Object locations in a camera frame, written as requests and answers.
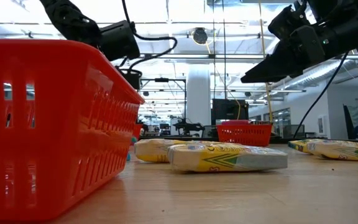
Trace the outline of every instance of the wooden table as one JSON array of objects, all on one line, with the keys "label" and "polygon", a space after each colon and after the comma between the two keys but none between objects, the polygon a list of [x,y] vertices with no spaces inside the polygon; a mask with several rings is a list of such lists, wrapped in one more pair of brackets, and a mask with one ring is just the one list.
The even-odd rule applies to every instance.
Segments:
[{"label": "wooden table", "polygon": [[270,147],[289,154],[287,169],[177,174],[168,164],[130,162],[51,223],[358,224],[358,162]]}]

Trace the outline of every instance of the red plastic basket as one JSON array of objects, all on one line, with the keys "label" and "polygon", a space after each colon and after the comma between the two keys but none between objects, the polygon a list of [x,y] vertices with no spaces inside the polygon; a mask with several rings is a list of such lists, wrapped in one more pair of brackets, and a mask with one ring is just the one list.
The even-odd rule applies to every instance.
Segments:
[{"label": "red plastic basket", "polygon": [[132,134],[136,139],[139,140],[140,130],[142,129],[143,124],[135,124],[134,133]]},{"label": "red plastic basket", "polygon": [[272,134],[271,124],[217,125],[220,142],[233,142],[246,146],[268,146]]},{"label": "red plastic basket", "polygon": [[0,220],[54,218],[122,171],[143,102],[88,45],[0,40]]}]

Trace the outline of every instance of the yellow package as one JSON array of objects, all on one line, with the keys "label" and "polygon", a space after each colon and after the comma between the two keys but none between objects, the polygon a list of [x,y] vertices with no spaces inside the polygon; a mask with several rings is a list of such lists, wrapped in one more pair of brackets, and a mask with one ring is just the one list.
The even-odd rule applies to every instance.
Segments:
[{"label": "yellow package", "polygon": [[320,157],[358,161],[358,142],[323,140],[308,143],[308,149]]},{"label": "yellow package", "polygon": [[168,148],[175,144],[184,144],[185,141],[166,139],[143,139],[135,143],[135,155],[145,162],[169,162]]},{"label": "yellow package", "polygon": [[284,152],[234,143],[193,142],[169,147],[172,170],[195,172],[251,171],[287,168]]},{"label": "yellow package", "polygon": [[320,141],[323,141],[323,139],[304,139],[304,140],[290,141],[288,142],[288,147],[292,149],[296,149],[300,152],[311,154],[311,152],[308,150],[308,143],[320,142]]}]

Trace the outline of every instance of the black monitor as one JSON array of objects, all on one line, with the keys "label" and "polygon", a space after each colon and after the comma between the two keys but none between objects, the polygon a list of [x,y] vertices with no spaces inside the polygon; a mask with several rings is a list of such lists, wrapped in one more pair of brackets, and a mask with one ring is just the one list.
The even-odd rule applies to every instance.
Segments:
[{"label": "black monitor", "polygon": [[[248,104],[245,100],[239,100],[240,116],[239,119],[248,118]],[[239,105],[236,100],[213,99],[212,100],[212,125],[216,124],[217,119],[234,120],[237,119],[239,113]]]},{"label": "black monitor", "polygon": [[169,124],[160,124],[160,129],[169,129]]}]

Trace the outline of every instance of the white pillar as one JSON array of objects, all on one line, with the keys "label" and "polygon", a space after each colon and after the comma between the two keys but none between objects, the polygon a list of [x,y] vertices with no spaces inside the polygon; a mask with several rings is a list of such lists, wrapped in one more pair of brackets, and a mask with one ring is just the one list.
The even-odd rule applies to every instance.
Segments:
[{"label": "white pillar", "polygon": [[211,125],[211,92],[209,65],[190,65],[187,76],[188,123]]}]

